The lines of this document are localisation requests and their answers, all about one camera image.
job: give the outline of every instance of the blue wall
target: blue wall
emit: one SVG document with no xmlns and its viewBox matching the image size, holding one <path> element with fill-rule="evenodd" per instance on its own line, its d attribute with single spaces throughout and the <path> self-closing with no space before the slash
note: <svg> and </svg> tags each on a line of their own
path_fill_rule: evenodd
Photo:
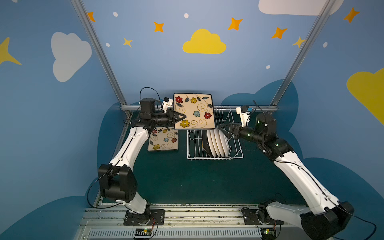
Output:
<svg viewBox="0 0 384 240">
<path fill-rule="evenodd" d="M 0 1 L 0 43 L 9 37 L 21 63 L 0 64 L 2 240 L 71 239 L 98 162 L 109 162 L 122 130 L 124 114 L 94 51 L 69 81 L 55 78 L 58 31 L 89 42 L 70 0 Z"/>
<path fill-rule="evenodd" d="M 349 23 L 344 18 L 352 8 L 360 13 Z M 383 8 L 380 0 L 349 0 L 330 16 L 293 79 L 298 113 L 287 133 L 296 137 L 294 147 L 324 186 L 378 225 L 371 239 L 384 234 L 384 126 L 349 92 L 347 81 L 357 72 L 384 68 L 384 32 L 378 30 Z M 337 237 L 363 239 L 372 229 L 352 218 Z"/>
<path fill-rule="evenodd" d="M 93 12 L 92 24 L 128 104 L 138 101 L 137 92 L 145 86 L 157 89 L 160 97 L 211 93 L 215 104 L 235 93 L 254 94 L 285 77 L 299 50 L 293 44 L 299 36 L 305 39 L 316 19 L 265 14 L 252 0 L 83 2 Z M 231 18 L 243 19 L 238 31 L 228 30 Z M 155 32 L 154 22 L 164 23 L 164 32 Z M 287 30 L 281 39 L 272 39 L 277 27 Z M 184 52 L 183 44 L 201 28 L 218 34 L 225 52 Z M 132 40 L 132 47 L 123 45 L 124 38 Z"/>
</svg>

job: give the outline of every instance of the dish rack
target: dish rack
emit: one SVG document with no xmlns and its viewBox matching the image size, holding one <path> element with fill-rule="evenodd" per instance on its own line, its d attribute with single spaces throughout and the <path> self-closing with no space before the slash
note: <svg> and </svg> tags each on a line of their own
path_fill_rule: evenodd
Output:
<svg viewBox="0 0 384 240">
<path fill-rule="evenodd" d="M 216 126 L 220 124 L 232 123 L 232 111 L 225 112 L 222 109 L 214 111 Z M 228 140 L 229 156 L 224 157 L 210 157 L 203 149 L 202 145 L 202 130 L 188 130 L 187 131 L 187 159 L 191 160 L 209 160 L 209 159 L 236 159 L 243 158 L 243 151 L 241 149 L 240 141 L 233 139 L 233 136 Z"/>
</svg>

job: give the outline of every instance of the white plate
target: white plate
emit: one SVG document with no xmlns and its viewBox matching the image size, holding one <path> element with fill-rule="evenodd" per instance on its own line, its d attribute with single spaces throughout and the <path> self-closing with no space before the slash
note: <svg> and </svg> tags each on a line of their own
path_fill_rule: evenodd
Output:
<svg viewBox="0 0 384 240">
<path fill-rule="evenodd" d="M 224 152 L 223 145 L 221 144 L 219 130 L 217 128 L 215 128 L 214 132 L 215 132 L 215 139 L 216 139 L 218 151 L 220 152 L 221 156 L 224 157 L 225 156 L 225 152 Z"/>
<path fill-rule="evenodd" d="M 228 157 L 229 156 L 229 145 L 228 145 L 227 137 L 224 135 L 224 133 L 221 130 L 219 130 L 219 133 L 220 133 L 221 145 L 223 146 L 225 155 Z"/>
<path fill-rule="evenodd" d="M 209 148 L 211 149 L 211 152 L 212 152 L 213 156 L 216 157 L 217 154 L 216 154 L 216 151 L 215 151 L 214 144 L 212 142 L 212 137 L 211 137 L 211 131 L 210 130 L 207 130 L 207 139 L 208 139 Z"/>
<path fill-rule="evenodd" d="M 216 142 L 216 138 L 215 138 L 215 131 L 214 131 L 213 129 L 211 129 L 211 130 L 207 130 L 207 131 L 210 131 L 210 133 L 211 133 L 212 145 L 213 145 L 214 148 L 215 148 L 215 152 L 216 152 L 217 156 L 218 156 L 218 157 L 221 157 L 221 154 L 220 154 L 220 152 L 219 152 L 219 150 L 218 150 L 218 147 L 217 147 L 217 142 Z"/>
</svg>

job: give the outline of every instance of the flower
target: flower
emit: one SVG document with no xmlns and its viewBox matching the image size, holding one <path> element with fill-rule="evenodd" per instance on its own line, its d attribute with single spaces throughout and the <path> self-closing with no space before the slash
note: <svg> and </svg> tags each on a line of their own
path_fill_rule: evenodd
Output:
<svg viewBox="0 0 384 240">
<path fill-rule="evenodd" d="M 182 127 L 189 127 L 188 120 L 182 120 L 181 123 L 180 123 L 180 126 L 182 126 Z"/>
<path fill-rule="evenodd" d="M 204 117 L 205 117 L 205 119 L 211 118 L 211 117 L 212 117 L 212 114 L 206 112 L 206 113 L 204 114 Z"/>
<path fill-rule="evenodd" d="M 178 103 L 182 103 L 182 102 L 183 102 L 183 99 L 182 99 L 180 96 L 177 96 L 177 97 L 176 97 L 176 102 L 178 102 Z"/>
</svg>

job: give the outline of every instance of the yellow star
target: yellow star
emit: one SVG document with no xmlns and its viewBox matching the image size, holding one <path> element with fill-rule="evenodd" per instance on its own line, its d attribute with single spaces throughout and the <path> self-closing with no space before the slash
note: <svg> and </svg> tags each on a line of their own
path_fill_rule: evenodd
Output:
<svg viewBox="0 0 384 240">
<path fill-rule="evenodd" d="M 299 40 L 298 40 L 296 43 L 294 43 L 292 46 L 294 46 L 294 45 L 298 45 L 299 48 L 300 48 L 301 44 L 302 44 L 303 42 L 305 42 L 305 40 L 306 40 L 306 39 L 301 40 L 301 37 L 299 37 Z"/>
<path fill-rule="evenodd" d="M 132 46 L 131 46 L 131 42 L 132 42 L 133 40 L 128 41 L 128 40 L 126 40 L 125 38 L 124 38 L 124 40 L 125 40 L 125 43 L 124 43 L 123 45 L 129 45 L 129 46 L 132 48 Z"/>
<path fill-rule="evenodd" d="M 344 20 L 348 20 L 349 23 L 352 22 L 353 18 L 359 14 L 360 12 L 356 12 L 354 8 L 349 12 L 349 14 L 344 18 Z"/>
<path fill-rule="evenodd" d="M 10 61 L 21 65 L 14 57 L 8 52 L 9 38 L 6 38 L 2 44 L 0 44 L 0 64 L 5 61 Z"/>
<path fill-rule="evenodd" d="M 156 23 L 155 22 L 155 26 L 156 26 L 155 31 L 160 31 L 163 33 L 163 25 L 164 25 L 164 23 Z"/>
<path fill-rule="evenodd" d="M 276 29 L 276 33 L 275 33 L 275 35 L 274 35 L 272 38 L 280 38 L 280 39 L 281 39 L 281 37 L 283 36 L 283 33 L 284 33 L 286 30 L 287 30 L 287 28 L 286 28 L 286 29 L 280 29 L 280 28 L 277 28 L 277 29 Z"/>
<path fill-rule="evenodd" d="M 236 20 L 234 18 L 232 18 L 232 22 L 231 22 L 231 25 L 229 26 L 228 30 L 231 30 L 231 29 L 235 29 L 235 30 L 239 30 L 239 24 L 241 23 L 241 21 L 243 21 L 242 19 L 240 20 Z"/>
</svg>

